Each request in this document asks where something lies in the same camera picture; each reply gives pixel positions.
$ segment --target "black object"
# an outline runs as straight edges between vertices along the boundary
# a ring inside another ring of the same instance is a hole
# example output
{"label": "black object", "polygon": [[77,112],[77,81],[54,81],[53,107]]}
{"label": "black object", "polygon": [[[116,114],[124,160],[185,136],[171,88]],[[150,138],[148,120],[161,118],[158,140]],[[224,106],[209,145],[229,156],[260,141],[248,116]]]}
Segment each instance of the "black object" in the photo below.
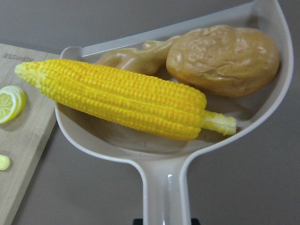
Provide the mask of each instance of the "black object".
{"label": "black object", "polygon": [[[192,225],[201,225],[197,218],[192,218]],[[132,225],[143,225],[143,219],[134,219]]]}

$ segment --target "toy food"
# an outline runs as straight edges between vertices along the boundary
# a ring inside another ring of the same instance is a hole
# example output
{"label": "toy food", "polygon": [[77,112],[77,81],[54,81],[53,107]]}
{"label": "toy food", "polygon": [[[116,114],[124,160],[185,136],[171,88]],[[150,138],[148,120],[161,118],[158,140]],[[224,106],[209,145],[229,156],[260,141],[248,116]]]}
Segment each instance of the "toy food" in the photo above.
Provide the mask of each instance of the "toy food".
{"label": "toy food", "polygon": [[10,167],[10,158],[7,156],[0,155],[0,170],[6,170]]}
{"label": "toy food", "polygon": [[146,75],[155,75],[165,67],[171,45],[179,36],[166,41],[146,41],[142,50],[121,48],[104,53],[96,64],[129,70]]}
{"label": "toy food", "polygon": [[166,68],[179,82],[217,95],[242,97],[275,77],[279,52],[275,41],[257,29],[219,25],[178,38]]}
{"label": "toy food", "polygon": [[201,128],[236,132],[236,119],[206,111],[205,95],[182,83],[63,59],[24,62],[15,73],[56,102],[161,137],[193,140]]}
{"label": "toy food", "polygon": [[26,92],[18,86],[0,89],[0,124],[15,118],[26,106]]}

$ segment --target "toy corn on the cob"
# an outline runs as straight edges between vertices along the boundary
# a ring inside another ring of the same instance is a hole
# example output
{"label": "toy corn on the cob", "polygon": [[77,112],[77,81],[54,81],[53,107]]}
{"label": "toy corn on the cob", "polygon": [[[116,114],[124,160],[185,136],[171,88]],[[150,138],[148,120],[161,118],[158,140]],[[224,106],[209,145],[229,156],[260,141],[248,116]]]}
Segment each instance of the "toy corn on the cob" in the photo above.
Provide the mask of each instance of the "toy corn on the cob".
{"label": "toy corn on the cob", "polygon": [[236,132],[233,117],[205,110],[206,96],[182,83],[63,59],[24,62],[15,73],[56,102],[161,137],[189,141],[201,128]]}

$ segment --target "lemon slice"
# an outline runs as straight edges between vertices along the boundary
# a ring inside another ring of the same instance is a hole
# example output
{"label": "lemon slice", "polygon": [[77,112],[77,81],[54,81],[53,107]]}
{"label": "lemon slice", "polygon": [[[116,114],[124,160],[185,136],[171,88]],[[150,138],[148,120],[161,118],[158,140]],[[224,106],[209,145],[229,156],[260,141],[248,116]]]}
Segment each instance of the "lemon slice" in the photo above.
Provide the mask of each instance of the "lemon slice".
{"label": "lemon slice", "polygon": [[17,86],[0,89],[0,124],[16,117],[25,107],[27,95]]}

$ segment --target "white frying pan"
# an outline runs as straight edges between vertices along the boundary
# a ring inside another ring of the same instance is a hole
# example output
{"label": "white frying pan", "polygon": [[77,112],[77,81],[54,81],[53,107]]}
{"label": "white frying pan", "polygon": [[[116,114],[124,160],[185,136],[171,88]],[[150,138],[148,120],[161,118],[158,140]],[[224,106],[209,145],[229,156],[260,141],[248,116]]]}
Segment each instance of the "white frying pan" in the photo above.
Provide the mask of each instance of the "white frying pan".
{"label": "white frying pan", "polygon": [[197,156],[237,140],[265,121],[278,107],[288,89],[293,73],[293,47],[285,18],[276,0],[257,0],[114,41],[88,47],[69,47],[61,58],[94,63],[101,54],[115,48],[141,47],[146,40],[167,40],[192,29],[227,24],[258,28],[278,44],[281,68],[276,79],[257,93],[230,99],[207,96],[207,109],[234,116],[239,132],[225,139],[203,130],[190,142],[171,141],[119,126],[57,104],[58,124],[66,138],[78,149],[92,156],[133,165],[143,181],[144,225],[191,224],[187,168]]}

